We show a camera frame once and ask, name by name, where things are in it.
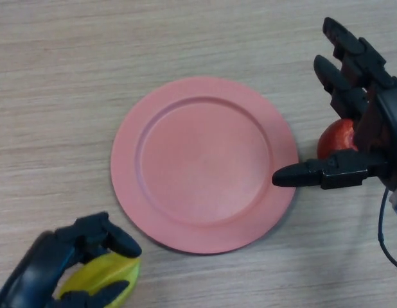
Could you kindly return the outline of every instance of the plate center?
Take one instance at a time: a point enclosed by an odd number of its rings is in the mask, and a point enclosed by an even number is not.
[[[139,180],[150,202],[189,224],[220,222],[250,207],[269,174],[256,122],[215,98],[178,102],[140,146]]]

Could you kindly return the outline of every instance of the black cable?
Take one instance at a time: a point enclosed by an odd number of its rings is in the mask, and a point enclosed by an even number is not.
[[[387,259],[390,260],[391,263],[394,264],[397,268],[397,261],[394,259],[387,248],[384,245],[384,235],[383,235],[383,218],[384,218],[384,209],[385,209],[385,203],[387,201],[387,196],[389,194],[389,190],[386,188],[384,191],[383,199],[381,201],[381,206],[380,206],[380,215],[378,217],[378,242],[380,243],[380,247],[382,251],[384,252],[385,256]]]

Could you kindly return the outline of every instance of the yellow lemon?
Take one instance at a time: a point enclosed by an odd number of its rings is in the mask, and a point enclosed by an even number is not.
[[[111,252],[102,255],[86,265],[69,277],[60,290],[60,296],[69,291],[87,291],[90,295],[97,293],[103,287],[117,282],[127,280],[128,287],[105,308],[117,308],[133,291],[140,270],[140,258],[129,259]]]

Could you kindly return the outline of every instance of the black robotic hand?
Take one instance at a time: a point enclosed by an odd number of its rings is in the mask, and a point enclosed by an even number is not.
[[[318,55],[314,71],[331,94],[331,106],[354,122],[355,150],[336,151],[327,160],[311,159],[274,173],[276,186],[320,185],[334,189],[361,185],[377,176],[390,191],[397,190],[397,78],[384,69],[385,60],[364,38],[356,38],[327,17],[322,27],[334,45],[338,70]]]
[[[0,291],[0,308],[103,308],[129,285],[113,282],[90,295],[71,291],[55,300],[52,295],[66,269],[87,264],[109,250],[137,258],[140,246],[101,212],[76,220],[74,225],[43,232],[33,243]]]

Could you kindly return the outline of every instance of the wood grain surface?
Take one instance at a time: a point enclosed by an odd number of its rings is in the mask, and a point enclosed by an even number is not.
[[[141,235],[118,205],[109,159],[126,113],[179,78],[247,84],[282,112],[301,159],[337,117],[313,69],[333,17],[397,75],[397,0],[0,0],[0,287],[45,229],[101,210],[144,249],[126,307],[397,307],[377,242],[383,186],[299,189],[269,236],[194,257]],[[385,237],[397,257],[396,216]]]

